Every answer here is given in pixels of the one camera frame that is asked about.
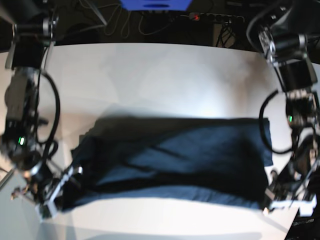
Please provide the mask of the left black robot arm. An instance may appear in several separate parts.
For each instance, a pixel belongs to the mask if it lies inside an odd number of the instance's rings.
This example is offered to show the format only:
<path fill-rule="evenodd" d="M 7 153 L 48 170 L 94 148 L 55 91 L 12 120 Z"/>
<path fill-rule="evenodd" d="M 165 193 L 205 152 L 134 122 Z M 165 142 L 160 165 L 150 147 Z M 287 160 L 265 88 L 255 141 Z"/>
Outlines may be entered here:
<path fill-rule="evenodd" d="M 276 150 L 259 125 L 264 145 L 274 154 L 290 154 L 281 172 L 272 172 L 265 190 L 265 210 L 297 208 L 309 217 L 317 206 L 312 181 L 320 167 L 320 102 L 313 86 L 318 82 L 308 45 L 320 35 L 317 0 L 276 0 L 251 19 L 246 37 L 273 67 L 285 96 L 285 116 L 291 146 Z"/>

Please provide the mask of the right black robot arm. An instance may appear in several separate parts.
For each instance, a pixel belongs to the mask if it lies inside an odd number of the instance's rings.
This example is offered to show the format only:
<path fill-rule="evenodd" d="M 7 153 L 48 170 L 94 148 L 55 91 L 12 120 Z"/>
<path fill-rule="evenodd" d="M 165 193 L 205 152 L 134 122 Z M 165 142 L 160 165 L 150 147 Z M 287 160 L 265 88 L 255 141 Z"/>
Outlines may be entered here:
<path fill-rule="evenodd" d="M 59 144 L 55 134 L 60 120 L 61 103 L 53 78 L 43 68 L 43 58 L 55 43 L 59 20 L 52 0 L 3 0 L 0 15 L 12 24 L 12 41 L 5 68 L 12 71 L 5 91 L 6 116 L 0 137 L 0 152 L 26 181 L 13 197 L 30 199 L 38 207 L 63 210 L 66 184 L 77 184 L 80 168 L 59 169 L 54 174 L 52 158 Z M 39 127 L 48 124 L 38 108 L 40 80 L 50 84 L 55 101 L 53 125 L 46 140 L 39 140 Z"/>

